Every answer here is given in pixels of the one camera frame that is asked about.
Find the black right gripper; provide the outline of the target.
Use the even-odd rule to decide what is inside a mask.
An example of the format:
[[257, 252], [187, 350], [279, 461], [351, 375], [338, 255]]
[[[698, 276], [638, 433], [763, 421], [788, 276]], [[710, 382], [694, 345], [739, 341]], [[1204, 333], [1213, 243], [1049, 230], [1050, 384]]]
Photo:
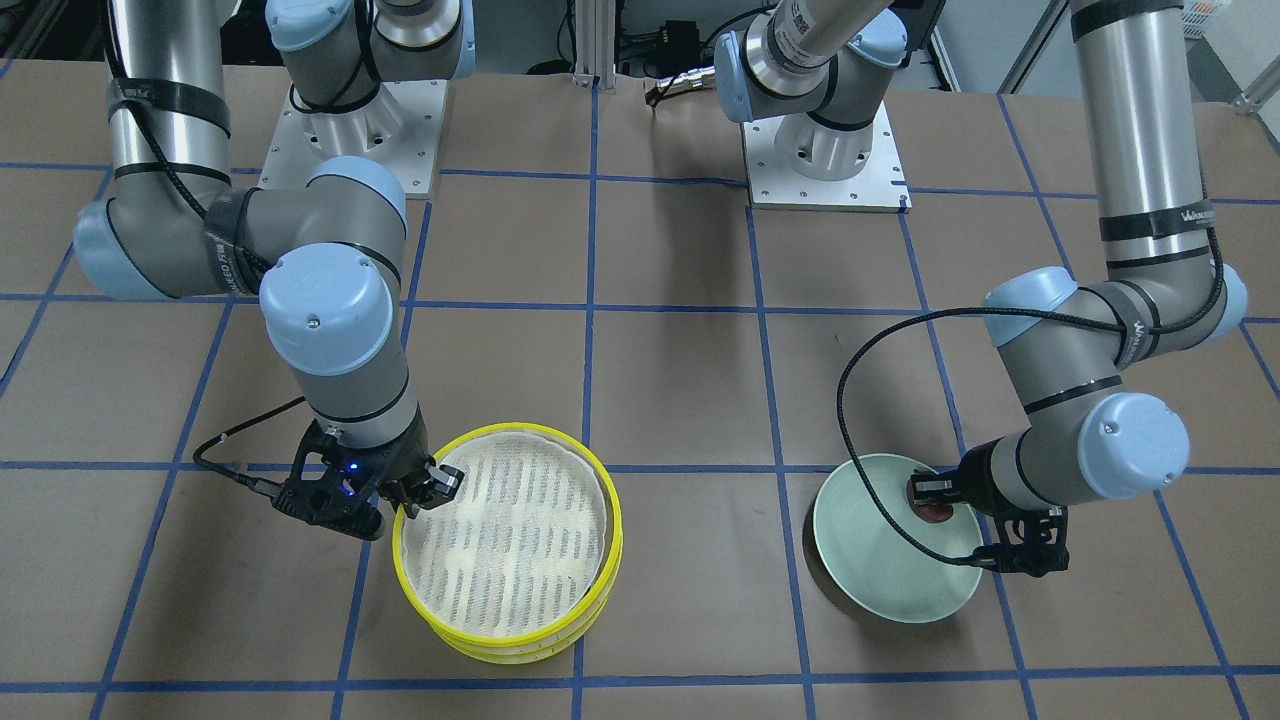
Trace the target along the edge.
[[428, 450], [428, 432], [419, 407], [413, 420], [394, 439], [371, 448], [352, 448], [349, 455], [371, 473], [378, 493], [408, 518], [452, 501], [465, 480], [465, 471], [436, 465]]

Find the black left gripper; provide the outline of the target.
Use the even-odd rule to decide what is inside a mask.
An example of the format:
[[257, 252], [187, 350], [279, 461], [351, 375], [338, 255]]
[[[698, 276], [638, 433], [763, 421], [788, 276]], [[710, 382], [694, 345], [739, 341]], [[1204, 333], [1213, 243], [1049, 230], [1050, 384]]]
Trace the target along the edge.
[[1027, 486], [1016, 439], [995, 439], [970, 448], [957, 468], [957, 488], [946, 477], [911, 477], [911, 501], [965, 501], [982, 512], [1027, 509]]

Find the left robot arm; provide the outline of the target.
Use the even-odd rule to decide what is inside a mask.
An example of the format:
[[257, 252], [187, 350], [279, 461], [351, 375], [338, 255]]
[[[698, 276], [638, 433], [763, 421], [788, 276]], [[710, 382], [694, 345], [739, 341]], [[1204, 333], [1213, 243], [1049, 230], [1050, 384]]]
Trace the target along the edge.
[[927, 521], [1132, 498], [1176, 482], [1190, 441], [1165, 401], [1124, 388], [1134, 363], [1234, 331], [1248, 291], [1204, 190], [1179, 1], [1073, 1], [1107, 278], [1047, 266], [992, 290], [986, 327], [1028, 428], [957, 469], [900, 486]]

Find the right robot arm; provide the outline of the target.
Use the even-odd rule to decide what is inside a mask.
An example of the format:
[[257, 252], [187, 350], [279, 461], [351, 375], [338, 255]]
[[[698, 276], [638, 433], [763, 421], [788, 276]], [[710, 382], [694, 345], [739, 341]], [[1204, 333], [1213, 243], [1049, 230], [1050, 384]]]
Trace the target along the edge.
[[102, 1], [115, 195], [73, 231], [84, 275], [114, 299], [255, 296], [312, 420], [284, 480], [201, 468], [315, 527], [381, 534], [375, 498], [415, 518], [463, 473], [429, 452], [401, 340], [406, 193], [383, 164], [321, 160], [298, 188], [237, 188], [215, 1]]

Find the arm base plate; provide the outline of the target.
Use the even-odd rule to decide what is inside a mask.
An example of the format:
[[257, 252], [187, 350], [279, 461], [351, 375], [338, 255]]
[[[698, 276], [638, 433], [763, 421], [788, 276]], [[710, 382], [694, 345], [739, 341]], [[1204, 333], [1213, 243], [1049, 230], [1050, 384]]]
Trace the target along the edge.
[[906, 213], [913, 208], [887, 106], [856, 131], [805, 114], [741, 124], [750, 202], [756, 209]]
[[370, 104], [346, 114], [302, 113], [305, 105], [289, 91], [259, 187], [302, 187], [321, 161], [351, 155], [384, 165], [407, 199], [431, 199], [449, 88], [445, 79], [384, 83]]

